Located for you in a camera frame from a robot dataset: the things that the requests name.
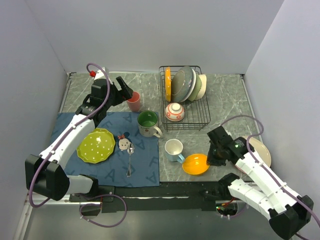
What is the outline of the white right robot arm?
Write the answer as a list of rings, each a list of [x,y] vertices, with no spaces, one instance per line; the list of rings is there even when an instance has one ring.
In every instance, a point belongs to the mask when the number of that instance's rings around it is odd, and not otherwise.
[[[210,147],[207,163],[213,166],[231,162],[257,185],[244,182],[229,173],[218,181],[214,191],[223,199],[240,199],[261,213],[273,231],[283,240],[291,239],[311,220],[314,202],[301,196],[282,181],[262,160],[247,139],[232,139],[222,126],[208,132]]]

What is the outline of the orange bowl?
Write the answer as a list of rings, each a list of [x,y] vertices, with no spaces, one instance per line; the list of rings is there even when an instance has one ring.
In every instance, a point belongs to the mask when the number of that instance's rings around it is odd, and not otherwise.
[[[209,167],[207,164],[207,156],[203,153],[189,155],[182,164],[184,172],[194,176],[202,175]]]

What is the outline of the teal rim white plate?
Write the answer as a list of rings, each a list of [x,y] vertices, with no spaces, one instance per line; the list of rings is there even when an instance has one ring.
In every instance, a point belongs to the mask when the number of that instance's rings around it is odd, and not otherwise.
[[[195,100],[195,98],[199,92],[199,88],[198,88],[199,83],[200,82],[198,81],[197,74],[196,74],[195,70],[192,69],[191,85],[190,85],[190,88],[189,88],[187,96],[186,96],[186,99],[188,101]]]

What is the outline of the blue floral plate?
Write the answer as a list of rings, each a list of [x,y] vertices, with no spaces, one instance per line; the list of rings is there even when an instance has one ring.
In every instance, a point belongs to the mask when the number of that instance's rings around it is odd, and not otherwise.
[[[192,68],[183,66],[171,80],[171,102],[181,103],[187,100],[186,96],[193,78]]]

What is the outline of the orange polka dot plate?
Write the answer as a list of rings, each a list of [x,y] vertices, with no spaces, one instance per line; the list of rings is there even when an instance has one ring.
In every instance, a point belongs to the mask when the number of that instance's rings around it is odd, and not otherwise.
[[[165,83],[165,100],[171,102],[171,68],[168,66],[164,72],[164,83]]]

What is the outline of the red white patterned dish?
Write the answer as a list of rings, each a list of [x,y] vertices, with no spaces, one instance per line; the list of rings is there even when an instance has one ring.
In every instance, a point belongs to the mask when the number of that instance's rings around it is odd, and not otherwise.
[[[179,122],[185,117],[185,109],[181,104],[172,102],[165,107],[164,115],[172,122]]]

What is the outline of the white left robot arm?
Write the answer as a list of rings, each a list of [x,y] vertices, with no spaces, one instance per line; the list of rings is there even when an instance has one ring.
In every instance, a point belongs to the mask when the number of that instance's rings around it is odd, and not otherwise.
[[[26,188],[58,201],[68,194],[81,194],[87,201],[94,201],[99,195],[96,178],[80,174],[67,175],[64,171],[72,154],[106,117],[107,110],[132,98],[133,90],[121,76],[116,78],[120,85],[105,78],[96,79],[71,122],[57,139],[39,155],[29,155],[25,160]]]

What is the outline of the light blue mug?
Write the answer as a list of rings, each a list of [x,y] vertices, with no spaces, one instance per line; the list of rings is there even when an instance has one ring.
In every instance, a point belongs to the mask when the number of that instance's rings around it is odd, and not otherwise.
[[[183,164],[185,162],[185,157],[182,155],[184,147],[180,140],[169,139],[165,143],[164,149],[168,161],[178,162],[180,164]]]

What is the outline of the cream square cartoon dish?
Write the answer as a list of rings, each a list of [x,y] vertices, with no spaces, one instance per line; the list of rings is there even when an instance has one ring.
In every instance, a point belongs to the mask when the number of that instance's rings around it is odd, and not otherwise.
[[[201,87],[200,87],[200,90],[195,98],[195,101],[201,99],[205,95],[206,88],[207,88],[207,76],[205,74],[200,74],[199,78],[201,80]]]

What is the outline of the green square panda dish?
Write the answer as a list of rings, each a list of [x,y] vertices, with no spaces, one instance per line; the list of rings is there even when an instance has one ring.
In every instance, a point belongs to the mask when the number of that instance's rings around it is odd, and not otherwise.
[[[202,87],[202,80],[201,80],[201,78],[199,77],[199,75],[196,74],[195,86],[194,86],[194,88],[193,88],[190,96],[188,97],[188,100],[189,100],[189,101],[194,101],[194,100],[196,100],[197,96],[198,96],[199,93],[200,93],[201,87]]]

